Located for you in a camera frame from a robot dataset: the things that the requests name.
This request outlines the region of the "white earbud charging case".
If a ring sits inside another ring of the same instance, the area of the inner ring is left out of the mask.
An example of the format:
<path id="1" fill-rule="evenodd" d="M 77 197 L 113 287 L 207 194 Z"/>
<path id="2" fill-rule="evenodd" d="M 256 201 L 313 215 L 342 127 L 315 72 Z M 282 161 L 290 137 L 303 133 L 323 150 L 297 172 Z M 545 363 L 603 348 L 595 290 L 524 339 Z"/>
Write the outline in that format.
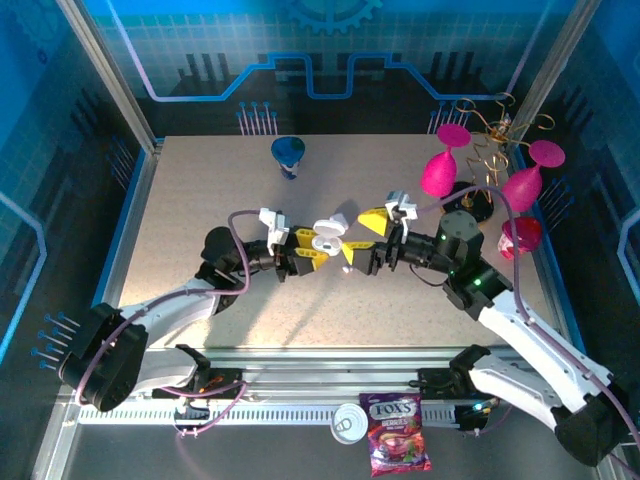
<path id="1" fill-rule="evenodd" d="M 313 225 L 315 236 L 311 240 L 314 250 L 337 256 L 342 249 L 342 237 L 349 229 L 349 223 L 342 213 L 335 213 L 328 219 L 319 219 Z"/>

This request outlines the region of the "red pink jelly cup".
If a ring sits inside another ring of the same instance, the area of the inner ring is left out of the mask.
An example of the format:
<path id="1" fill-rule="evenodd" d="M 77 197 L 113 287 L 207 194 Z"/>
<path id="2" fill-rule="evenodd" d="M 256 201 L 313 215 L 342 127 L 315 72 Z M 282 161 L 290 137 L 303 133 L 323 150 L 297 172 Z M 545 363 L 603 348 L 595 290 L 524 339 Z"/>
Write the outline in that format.
<path id="1" fill-rule="evenodd" d="M 519 253 L 524 254 L 536 250 L 543 237 L 542 225 L 534 217 L 517 217 L 514 224 L 515 230 L 512 230 L 509 220 L 502 224 L 502 234 L 497 244 L 499 253 L 509 260 L 514 258 L 514 239 L 518 240 Z"/>

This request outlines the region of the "pink wine glass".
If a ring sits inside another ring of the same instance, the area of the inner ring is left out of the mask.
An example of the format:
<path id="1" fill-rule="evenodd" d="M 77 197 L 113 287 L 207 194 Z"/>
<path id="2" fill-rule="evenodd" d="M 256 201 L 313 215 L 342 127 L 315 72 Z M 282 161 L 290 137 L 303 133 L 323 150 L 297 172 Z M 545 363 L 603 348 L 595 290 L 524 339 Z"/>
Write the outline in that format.
<path id="1" fill-rule="evenodd" d="M 543 185 L 540 169 L 560 167 L 566 158 L 558 144 L 547 140 L 534 141 L 528 153 L 534 165 L 514 173 L 502 189 L 511 210 L 516 213 L 529 210 L 538 198 Z"/>
<path id="2" fill-rule="evenodd" d="M 452 192 L 456 181 L 457 161 L 453 150 L 466 147 L 471 142 L 471 133 L 461 125 L 448 123 L 437 129 L 436 136 L 445 149 L 426 163 L 420 186 L 426 194 L 441 198 Z"/>

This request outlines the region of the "blue plastic cup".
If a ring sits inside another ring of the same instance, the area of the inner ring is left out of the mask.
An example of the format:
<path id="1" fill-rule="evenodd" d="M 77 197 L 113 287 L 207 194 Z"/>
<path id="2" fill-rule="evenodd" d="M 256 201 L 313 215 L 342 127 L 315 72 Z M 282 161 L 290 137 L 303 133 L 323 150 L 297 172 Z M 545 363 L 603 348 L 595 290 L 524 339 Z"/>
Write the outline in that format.
<path id="1" fill-rule="evenodd" d="M 277 138 L 271 145 L 271 154 L 277 162 L 281 174 L 287 180 L 297 178 L 299 165 L 305 151 L 306 146 L 303 140 L 294 136 Z"/>

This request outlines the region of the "white pull-tab can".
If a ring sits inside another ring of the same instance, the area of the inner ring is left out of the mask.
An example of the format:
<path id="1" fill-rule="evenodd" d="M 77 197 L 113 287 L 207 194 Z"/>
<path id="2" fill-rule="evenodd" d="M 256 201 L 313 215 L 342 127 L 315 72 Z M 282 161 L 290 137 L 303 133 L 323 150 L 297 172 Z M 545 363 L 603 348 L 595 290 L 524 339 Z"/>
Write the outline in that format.
<path id="1" fill-rule="evenodd" d="M 359 442 L 367 434 L 368 417 L 357 404 L 342 404 L 334 412 L 330 430 L 335 440 L 344 445 Z"/>

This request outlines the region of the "purple Fox's candy bag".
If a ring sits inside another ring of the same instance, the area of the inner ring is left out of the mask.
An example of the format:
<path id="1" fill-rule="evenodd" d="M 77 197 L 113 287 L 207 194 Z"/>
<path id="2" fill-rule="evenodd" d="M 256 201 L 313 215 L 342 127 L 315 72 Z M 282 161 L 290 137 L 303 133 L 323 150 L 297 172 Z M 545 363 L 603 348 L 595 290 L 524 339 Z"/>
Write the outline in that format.
<path id="1" fill-rule="evenodd" d="M 419 393 L 361 393 L 373 478 L 429 471 Z"/>

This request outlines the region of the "aluminium mounting rail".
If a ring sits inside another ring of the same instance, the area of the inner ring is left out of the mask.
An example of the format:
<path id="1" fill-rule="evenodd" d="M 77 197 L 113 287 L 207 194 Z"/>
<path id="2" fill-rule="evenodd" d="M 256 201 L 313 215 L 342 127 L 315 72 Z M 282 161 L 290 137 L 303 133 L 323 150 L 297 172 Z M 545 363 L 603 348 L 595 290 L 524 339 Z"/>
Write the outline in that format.
<path id="1" fill-rule="evenodd" d="M 96 367 L 81 399 L 106 412 L 132 395 L 183 387 L 197 370 L 238 368 L 250 394 L 264 398 L 319 401 L 379 389 L 411 388 L 424 368 L 448 369 L 452 349 L 402 348 L 221 348 L 196 350 L 187 345 L 124 355 L 113 368 Z"/>

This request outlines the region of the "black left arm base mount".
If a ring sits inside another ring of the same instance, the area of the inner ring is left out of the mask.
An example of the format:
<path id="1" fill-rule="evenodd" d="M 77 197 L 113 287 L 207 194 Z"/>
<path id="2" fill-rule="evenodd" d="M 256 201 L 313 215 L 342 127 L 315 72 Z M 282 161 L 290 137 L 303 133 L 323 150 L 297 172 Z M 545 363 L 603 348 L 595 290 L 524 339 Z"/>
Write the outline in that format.
<path id="1" fill-rule="evenodd" d="M 238 368 L 209 368 L 197 370 L 193 378 L 183 387 L 154 389 L 153 399 L 188 400 L 233 399 L 240 389 L 243 370 Z"/>

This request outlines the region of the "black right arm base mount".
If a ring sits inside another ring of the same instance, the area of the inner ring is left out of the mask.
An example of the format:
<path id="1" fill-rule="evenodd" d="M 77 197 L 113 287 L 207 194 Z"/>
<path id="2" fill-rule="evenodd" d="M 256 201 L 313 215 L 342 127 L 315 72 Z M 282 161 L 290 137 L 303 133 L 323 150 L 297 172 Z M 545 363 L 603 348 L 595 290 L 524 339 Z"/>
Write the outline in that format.
<path id="1" fill-rule="evenodd" d="M 409 386 L 421 396 L 425 427 L 452 428 L 479 436 L 500 410 L 501 401 L 473 387 L 461 374 L 445 368 L 424 368 Z"/>

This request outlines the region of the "aluminium frame post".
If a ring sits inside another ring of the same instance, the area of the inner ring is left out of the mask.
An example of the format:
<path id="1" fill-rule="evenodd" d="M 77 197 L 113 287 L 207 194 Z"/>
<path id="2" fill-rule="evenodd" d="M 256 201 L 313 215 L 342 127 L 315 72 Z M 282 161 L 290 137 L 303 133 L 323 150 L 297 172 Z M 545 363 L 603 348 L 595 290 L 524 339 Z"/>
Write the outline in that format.
<path id="1" fill-rule="evenodd" d="M 512 138 L 522 141 L 589 26 L 602 0 L 575 0 L 514 119 Z"/>
<path id="2" fill-rule="evenodd" d="M 156 154 L 158 152 L 156 137 L 84 3 L 81 0 L 55 0 L 55 2 L 136 140 L 147 154 Z"/>

